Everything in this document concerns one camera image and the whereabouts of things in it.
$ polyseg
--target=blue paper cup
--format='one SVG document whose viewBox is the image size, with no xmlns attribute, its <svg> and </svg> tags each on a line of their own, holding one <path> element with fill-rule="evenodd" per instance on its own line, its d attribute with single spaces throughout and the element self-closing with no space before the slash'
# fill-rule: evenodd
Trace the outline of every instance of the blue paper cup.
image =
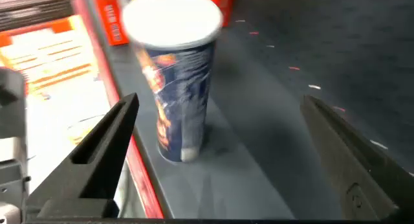
<svg viewBox="0 0 414 224">
<path fill-rule="evenodd" d="M 122 17 L 157 104 L 161 155 L 194 160 L 204 135 L 221 11 L 210 0 L 132 0 Z"/>
</svg>

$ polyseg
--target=gray table surface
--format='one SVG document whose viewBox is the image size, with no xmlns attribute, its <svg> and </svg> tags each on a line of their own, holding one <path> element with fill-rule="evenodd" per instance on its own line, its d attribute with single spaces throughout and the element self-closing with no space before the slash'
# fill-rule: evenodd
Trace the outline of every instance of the gray table surface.
<svg viewBox="0 0 414 224">
<path fill-rule="evenodd" d="M 140 67 L 128 45 L 109 47 L 97 29 L 121 95 L 140 99 L 136 128 L 164 209 L 174 218 L 340 219 L 299 111 L 305 94 L 346 109 L 336 110 L 413 171 L 412 6 L 237 0 L 217 42 L 206 144 L 188 164 L 159 155 Z"/>
<path fill-rule="evenodd" d="M 136 128 L 141 153 L 147 156 L 167 215 L 341 218 L 298 100 L 259 62 L 249 60 L 231 31 L 224 30 L 217 45 L 206 144 L 200 158 L 188 164 L 171 164 L 157 150 L 155 102 L 129 45 L 109 47 L 102 31 L 97 32 L 120 94 L 136 92 L 140 99 Z"/>
</svg>

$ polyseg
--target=cup lid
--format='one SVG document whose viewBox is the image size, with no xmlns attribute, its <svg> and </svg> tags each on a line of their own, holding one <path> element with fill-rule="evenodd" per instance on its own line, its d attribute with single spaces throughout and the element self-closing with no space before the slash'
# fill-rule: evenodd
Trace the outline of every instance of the cup lid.
<svg viewBox="0 0 414 224">
<path fill-rule="evenodd" d="M 211 0 L 132 0 L 122 12 L 130 39 L 156 49 L 187 49 L 214 40 L 223 24 Z"/>
</svg>

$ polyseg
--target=red table edge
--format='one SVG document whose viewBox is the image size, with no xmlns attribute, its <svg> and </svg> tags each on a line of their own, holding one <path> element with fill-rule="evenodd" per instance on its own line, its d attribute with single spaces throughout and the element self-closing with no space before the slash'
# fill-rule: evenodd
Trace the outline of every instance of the red table edge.
<svg viewBox="0 0 414 224">
<path fill-rule="evenodd" d="M 115 105 L 119 101 L 120 97 L 116 90 L 115 82 L 113 80 L 108 62 L 105 57 L 99 42 L 97 35 L 93 30 L 93 24 L 91 21 L 90 13 L 87 9 L 87 3 L 85 0 L 74 0 L 74 8 L 77 14 L 82 17 L 83 24 L 87 29 L 89 38 L 93 46 L 94 55 L 98 60 L 98 68 L 100 77 L 105 84 L 108 100 L 111 106 Z M 127 163 L 131 171 L 131 176 L 134 181 L 135 187 L 138 190 L 138 194 L 141 198 L 144 212 L 147 218 L 164 218 L 160 203 L 158 202 L 157 195 L 149 179 L 148 172 L 145 168 L 141 154 L 136 145 L 134 136 L 131 137 L 129 147 L 127 151 Z"/>
</svg>

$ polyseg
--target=cardboard box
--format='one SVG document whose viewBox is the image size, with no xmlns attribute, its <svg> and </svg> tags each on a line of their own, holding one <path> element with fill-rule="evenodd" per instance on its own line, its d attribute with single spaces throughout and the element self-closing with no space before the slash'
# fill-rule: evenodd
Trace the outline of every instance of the cardboard box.
<svg viewBox="0 0 414 224">
<path fill-rule="evenodd" d="M 95 0 L 101 23 L 111 46 L 129 43 L 121 24 L 121 11 L 118 0 Z"/>
<path fill-rule="evenodd" d="M 212 0 L 223 13 L 223 26 L 227 27 L 230 22 L 234 0 Z"/>
</svg>

